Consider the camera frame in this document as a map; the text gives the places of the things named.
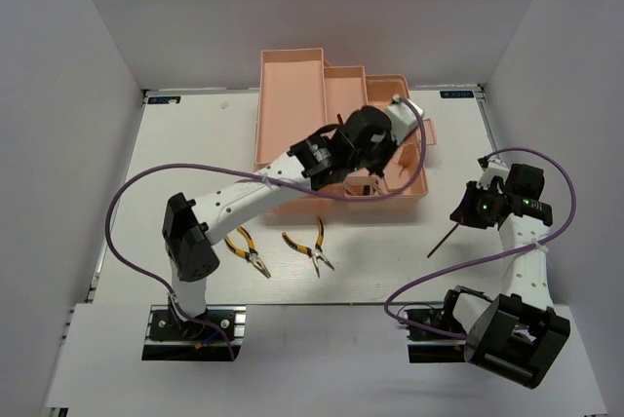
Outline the pink plastic toolbox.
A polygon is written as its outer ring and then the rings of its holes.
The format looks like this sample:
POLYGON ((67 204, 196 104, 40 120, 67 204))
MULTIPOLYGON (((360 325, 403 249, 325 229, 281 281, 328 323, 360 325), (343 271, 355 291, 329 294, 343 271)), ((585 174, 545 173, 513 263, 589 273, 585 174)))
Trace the pink plastic toolbox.
MULTIPOLYGON (((403 75, 368 75, 361 65, 331 66, 320 48, 264 51, 254 168, 258 171, 268 166, 291 145, 338 118, 347 118, 364 105, 385 109, 395 95, 409 95, 403 75)), ((374 203, 370 198, 407 183, 419 157, 420 134, 416 133, 399 148, 382 178, 361 170, 349 175, 343 185, 324 190, 344 196, 344 202, 302 196, 272 212, 280 215, 408 212, 428 194, 424 171, 402 195, 374 203)))

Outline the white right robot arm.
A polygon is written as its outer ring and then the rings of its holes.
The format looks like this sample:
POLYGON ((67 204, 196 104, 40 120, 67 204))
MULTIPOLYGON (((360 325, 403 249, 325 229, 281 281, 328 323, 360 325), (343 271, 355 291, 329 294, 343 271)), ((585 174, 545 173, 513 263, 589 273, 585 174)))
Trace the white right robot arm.
POLYGON ((466 227, 497 228, 512 254, 496 297, 457 286, 445 297, 440 324, 451 337, 467 334, 465 361, 534 389, 570 335, 569 321, 554 310, 547 280, 541 241, 553 215, 540 200, 544 173, 525 164, 506 166, 494 157, 479 164, 482 176, 467 183, 450 218, 466 227))

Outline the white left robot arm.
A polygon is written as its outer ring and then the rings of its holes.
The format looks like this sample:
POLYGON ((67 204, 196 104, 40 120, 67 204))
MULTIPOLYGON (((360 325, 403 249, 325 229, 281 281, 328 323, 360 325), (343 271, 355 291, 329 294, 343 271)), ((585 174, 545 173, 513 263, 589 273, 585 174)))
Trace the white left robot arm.
POLYGON ((364 106, 332 135, 309 135, 251 177, 193 200, 181 193, 170 197, 163 238, 178 304, 172 321, 175 330, 194 338, 205 329, 206 277, 219 266, 214 245, 248 220, 299 195, 272 179, 320 190, 360 168, 383 170, 396 149, 389 114, 364 106))

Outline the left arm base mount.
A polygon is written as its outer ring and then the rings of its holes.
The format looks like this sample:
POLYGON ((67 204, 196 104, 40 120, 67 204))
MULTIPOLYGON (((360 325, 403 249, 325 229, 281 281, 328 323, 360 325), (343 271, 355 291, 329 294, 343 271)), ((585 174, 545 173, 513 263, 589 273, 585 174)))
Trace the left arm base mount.
POLYGON ((143 361, 223 362, 236 359, 244 340, 246 306, 209 306, 204 320, 227 335, 234 356, 213 328, 181 320, 171 306, 153 305, 148 316, 141 359, 143 361))

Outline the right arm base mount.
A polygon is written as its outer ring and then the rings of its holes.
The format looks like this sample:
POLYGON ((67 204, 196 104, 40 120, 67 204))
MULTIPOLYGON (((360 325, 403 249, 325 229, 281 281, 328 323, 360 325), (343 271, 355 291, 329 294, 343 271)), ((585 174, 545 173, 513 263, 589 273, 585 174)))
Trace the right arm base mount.
POLYGON ((464 362, 466 331, 453 316, 443 312, 442 304, 409 303, 397 314, 408 332, 411 364, 464 362))

